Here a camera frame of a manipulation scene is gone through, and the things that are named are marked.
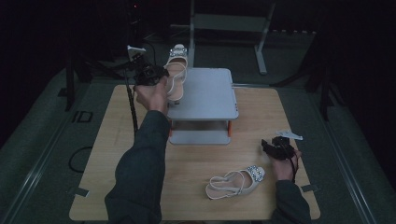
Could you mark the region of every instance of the sandal strap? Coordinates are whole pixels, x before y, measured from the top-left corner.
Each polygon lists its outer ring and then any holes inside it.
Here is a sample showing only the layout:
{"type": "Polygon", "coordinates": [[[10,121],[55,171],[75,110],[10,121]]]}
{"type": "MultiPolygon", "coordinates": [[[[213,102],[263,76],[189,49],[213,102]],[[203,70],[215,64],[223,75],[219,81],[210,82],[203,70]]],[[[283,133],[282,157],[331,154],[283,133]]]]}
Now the sandal strap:
{"type": "Polygon", "coordinates": [[[233,192],[233,194],[229,194],[228,196],[234,196],[234,195],[238,195],[242,192],[242,189],[244,188],[244,184],[245,184],[245,177],[241,174],[241,172],[239,171],[232,171],[230,173],[228,173],[226,176],[222,177],[222,176],[213,176],[212,178],[210,178],[209,181],[209,185],[210,188],[218,190],[218,191],[231,191],[233,192]],[[230,187],[217,187],[215,186],[216,183],[222,183],[222,182],[229,182],[230,179],[234,179],[235,175],[239,174],[242,176],[242,185],[240,188],[230,188],[230,187]]]}

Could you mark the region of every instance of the cable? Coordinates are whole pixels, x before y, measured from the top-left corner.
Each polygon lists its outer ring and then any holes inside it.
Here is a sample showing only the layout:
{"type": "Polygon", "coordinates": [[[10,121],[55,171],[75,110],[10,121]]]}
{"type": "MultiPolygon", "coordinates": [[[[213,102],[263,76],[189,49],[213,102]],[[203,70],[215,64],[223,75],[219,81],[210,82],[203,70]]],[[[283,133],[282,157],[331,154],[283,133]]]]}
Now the cable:
{"type": "MultiPolygon", "coordinates": [[[[286,148],[283,146],[283,144],[279,144],[279,145],[282,147],[283,151],[285,151],[285,155],[288,155],[288,152],[287,152],[286,148]]],[[[293,163],[293,160],[292,160],[291,158],[292,158],[292,157],[288,157],[288,159],[289,159],[289,161],[290,161],[290,164],[291,164],[291,170],[293,171],[293,179],[292,179],[291,181],[292,181],[293,183],[295,183],[295,182],[296,182],[297,170],[296,170],[296,168],[294,167],[294,163],[293,163]]]]}
{"type": "Polygon", "coordinates": [[[131,90],[128,83],[128,77],[126,76],[126,72],[124,70],[124,77],[125,77],[125,86],[128,92],[128,99],[129,99],[129,106],[131,108],[132,120],[134,123],[134,136],[136,136],[139,127],[137,126],[137,117],[136,117],[136,109],[134,107],[134,91],[131,90]]]}
{"type": "Polygon", "coordinates": [[[83,150],[87,150],[87,149],[92,149],[92,147],[82,147],[82,148],[79,148],[78,150],[76,150],[76,151],[73,153],[73,155],[70,157],[69,163],[68,163],[68,164],[69,164],[70,170],[72,170],[72,171],[74,171],[74,172],[77,172],[77,173],[80,173],[80,174],[84,173],[83,170],[78,170],[78,169],[74,168],[73,165],[72,165],[72,161],[73,161],[74,157],[75,157],[79,152],[81,152],[81,151],[83,151],[83,150]]]}

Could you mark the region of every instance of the dark sleeve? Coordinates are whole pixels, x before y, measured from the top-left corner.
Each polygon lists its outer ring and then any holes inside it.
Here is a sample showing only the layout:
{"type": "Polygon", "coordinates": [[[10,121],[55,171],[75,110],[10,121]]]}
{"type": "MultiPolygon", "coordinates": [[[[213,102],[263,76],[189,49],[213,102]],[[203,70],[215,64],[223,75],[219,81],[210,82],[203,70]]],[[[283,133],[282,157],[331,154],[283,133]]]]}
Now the dark sleeve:
{"type": "Polygon", "coordinates": [[[273,223],[311,223],[309,204],[300,189],[289,180],[276,182],[276,210],[272,218],[273,223]]]}
{"type": "Polygon", "coordinates": [[[159,223],[165,174],[165,148],[170,130],[166,116],[148,111],[134,145],[116,168],[116,185],[105,197],[108,223],[159,223]]]}

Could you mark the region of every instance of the white sandal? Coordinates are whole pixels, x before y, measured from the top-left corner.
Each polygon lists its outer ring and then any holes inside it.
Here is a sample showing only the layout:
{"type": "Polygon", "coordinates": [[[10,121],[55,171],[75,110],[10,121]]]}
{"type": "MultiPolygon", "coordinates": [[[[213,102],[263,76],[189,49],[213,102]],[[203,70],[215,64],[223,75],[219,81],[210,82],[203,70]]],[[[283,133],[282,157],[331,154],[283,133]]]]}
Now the white sandal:
{"type": "Polygon", "coordinates": [[[164,68],[169,77],[166,83],[167,98],[177,102],[183,97],[183,83],[187,76],[187,49],[183,45],[175,45],[169,52],[169,59],[164,68]]]}
{"type": "Polygon", "coordinates": [[[264,169],[255,165],[249,166],[245,170],[232,171],[224,177],[214,176],[206,186],[206,194],[210,199],[249,194],[257,188],[264,176],[264,169]]]}

